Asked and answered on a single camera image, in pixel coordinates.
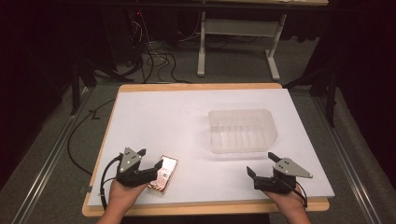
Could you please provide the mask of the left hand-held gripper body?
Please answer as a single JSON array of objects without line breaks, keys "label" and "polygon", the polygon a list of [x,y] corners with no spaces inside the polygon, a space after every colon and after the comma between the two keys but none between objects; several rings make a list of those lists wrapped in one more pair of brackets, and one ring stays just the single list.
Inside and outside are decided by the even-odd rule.
[{"label": "left hand-held gripper body", "polygon": [[125,187],[133,188],[147,184],[153,180],[148,179],[147,170],[140,171],[139,166],[143,157],[127,147],[121,157],[117,169],[116,179]]}]

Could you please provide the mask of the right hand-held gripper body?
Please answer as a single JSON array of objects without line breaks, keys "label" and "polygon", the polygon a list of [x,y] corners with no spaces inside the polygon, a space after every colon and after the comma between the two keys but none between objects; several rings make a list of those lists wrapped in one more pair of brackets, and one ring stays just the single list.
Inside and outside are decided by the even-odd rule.
[{"label": "right hand-held gripper body", "polygon": [[273,165],[271,177],[253,174],[254,189],[269,191],[277,194],[288,194],[295,190],[297,177],[312,178],[313,175],[306,171],[290,158],[270,157]]}]

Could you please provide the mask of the shiny pink snack packet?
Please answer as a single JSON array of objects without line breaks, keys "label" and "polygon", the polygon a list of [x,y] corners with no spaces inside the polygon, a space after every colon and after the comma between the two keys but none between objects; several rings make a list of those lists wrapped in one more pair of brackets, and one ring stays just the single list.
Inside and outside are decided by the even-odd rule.
[{"label": "shiny pink snack packet", "polygon": [[177,168],[178,160],[165,155],[162,155],[161,160],[163,161],[162,168],[157,172],[157,178],[148,184],[148,188],[165,194]]}]

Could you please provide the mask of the person's right hand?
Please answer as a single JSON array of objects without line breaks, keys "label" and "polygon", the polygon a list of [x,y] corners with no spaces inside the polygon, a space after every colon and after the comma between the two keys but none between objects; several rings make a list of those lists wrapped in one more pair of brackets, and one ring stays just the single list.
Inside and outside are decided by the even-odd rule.
[{"label": "person's right hand", "polygon": [[301,217],[305,214],[304,200],[299,196],[301,190],[298,186],[287,194],[277,194],[265,191],[264,194],[273,200],[279,212],[287,218]]}]

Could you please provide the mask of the person's left hand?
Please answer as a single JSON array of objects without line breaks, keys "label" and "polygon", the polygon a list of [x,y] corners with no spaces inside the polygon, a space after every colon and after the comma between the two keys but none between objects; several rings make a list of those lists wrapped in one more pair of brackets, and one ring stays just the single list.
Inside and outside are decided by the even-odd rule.
[{"label": "person's left hand", "polygon": [[123,186],[117,180],[113,180],[110,187],[106,213],[112,217],[123,217],[134,206],[138,196],[146,187],[147,184],[143,184],[129,188]]}]

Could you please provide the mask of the clear plastic container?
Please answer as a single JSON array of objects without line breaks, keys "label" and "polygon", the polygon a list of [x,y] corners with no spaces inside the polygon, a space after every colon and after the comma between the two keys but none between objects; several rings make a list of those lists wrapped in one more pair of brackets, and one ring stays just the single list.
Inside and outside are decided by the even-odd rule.
[{"label": "clear plastic container", "polygon": [[212,151],[217,154],[265,152],[278,137],[267,109],[215,110],[208,118]]}]

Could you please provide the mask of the white table cover sheet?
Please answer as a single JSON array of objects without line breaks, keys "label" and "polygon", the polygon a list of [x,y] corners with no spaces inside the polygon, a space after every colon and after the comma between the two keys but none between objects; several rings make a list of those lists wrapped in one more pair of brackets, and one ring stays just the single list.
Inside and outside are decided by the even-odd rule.
[{"label": "white table cover sheet", "polygon": [[178,164],[166,192],[145,190],[138,198],[142,205],[263,199],[247,170],[271,175],[273,163],[265,153],[215,154],[211,150],[208,114],[221,109],[269,110],[278,133],[271,152],[292,159],[312,174],[312,178],[299,181],[309,197],[334,195],[290,94],[284,89],[120,92],[96,174],[113,176],[116,169],[109,162],[125,148],[145,149],[141,161],[144,169],[161,156],[175,158]]}]

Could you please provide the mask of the black metal stand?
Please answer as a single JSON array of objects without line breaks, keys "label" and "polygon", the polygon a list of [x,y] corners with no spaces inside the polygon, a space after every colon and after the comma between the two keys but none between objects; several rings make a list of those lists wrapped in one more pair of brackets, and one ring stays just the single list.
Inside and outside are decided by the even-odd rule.
[{"label": "black metal stand", "polygon": [[115,71],[109,70],[94,62],[91,59],[75,59],[72,65],[71,87],[72,87],[72,110],[71,114],[76,115],[80,108],[80,86],[79,81],[82,80],[84,85],[88,88],[94,88],[97,81],[94,77],[95,71],[98,70],[108,77],[114,78],[121,82],[133,83],[130,78],[124,77]]},{"label": "black metal stand", "polygon": [[320,97],[326,96],[325,118],[333,127],[333,111],[335,102],[335,91],[337,82],[338,67],[323,67],[319,70],[304,75],[293,81],[283,85],[284,89],[292,89],[296,86],[311,85],[309,93],[311,96]]}]

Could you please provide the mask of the metal floor rail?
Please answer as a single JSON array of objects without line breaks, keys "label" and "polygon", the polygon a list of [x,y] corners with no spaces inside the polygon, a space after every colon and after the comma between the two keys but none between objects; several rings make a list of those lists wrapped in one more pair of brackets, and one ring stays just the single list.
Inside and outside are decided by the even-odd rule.
[{"label": "metal floor rail", "polygon": [[52,175],[52,172],[58,163],[58,160],[63,153],[63,147],[66,139],[70,136],[71,130],[74,127],[80,112],[82,111],[82,107],[89,101],[92,92],[93,89],[84,87],[82,89],[82,92],[78,94],[78,96],[80,97],[80,105],[77,107],[77,110],[74,112],[73,115],[69,115],[67,117],[67,121],[62,131],[58,135],[55,144],[53,145],[48,157],[42,165],[40,172],[35,178],[35,182],[33,183],[32,187],[30,187],[18,212],[12,219],[11,224],[26,224],[29,216],[32,214],[35,208],[38,199],[41,196],[41,193],[46,187],[50,176]]},{"label": "metal floor rail", "polygon": [[350,158],[348,157],[346,149],[344,148],[344,145],[342,144],[342,141],[337,131],[334,129],[334,127],[331,126],[331,124],[327,120],[325,114],[325,107],[322,101],[317,97],[314,97],[312,101],[316,109],[318,110],[320,118],[324,122],[327,131],[331,136],[332,142],[335,146],[335,154],[337,160],[339,160],[341,168],[343,169],[343,172],[346,176],[347,183],[351,187],[351,190],[359,204],[360,210],[362,211],[366,222],[368,224],[376,224],[377,215],[374,208],[372,207],[370,197],[367,195],[366,188],[358,177],[355,167],[353,166]]}]

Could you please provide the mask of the white desk frame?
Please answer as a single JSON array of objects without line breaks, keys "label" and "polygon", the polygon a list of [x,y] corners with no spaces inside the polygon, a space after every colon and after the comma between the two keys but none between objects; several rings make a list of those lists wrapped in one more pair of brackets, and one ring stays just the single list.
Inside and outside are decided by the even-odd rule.
[{"label": "white desk frame", "polygon": [[278,41],[283,32],[287,15],[282,14],[277,21],[240,21],[225,19],[208,19],[201,13],[200,48],[198,53],[197,76],[205,75],[205,36],[206,35],[239,35],[253,37],[271,37],[272,47],[265,51],[272,80],[279,81],[280,75],[275,61]]}]

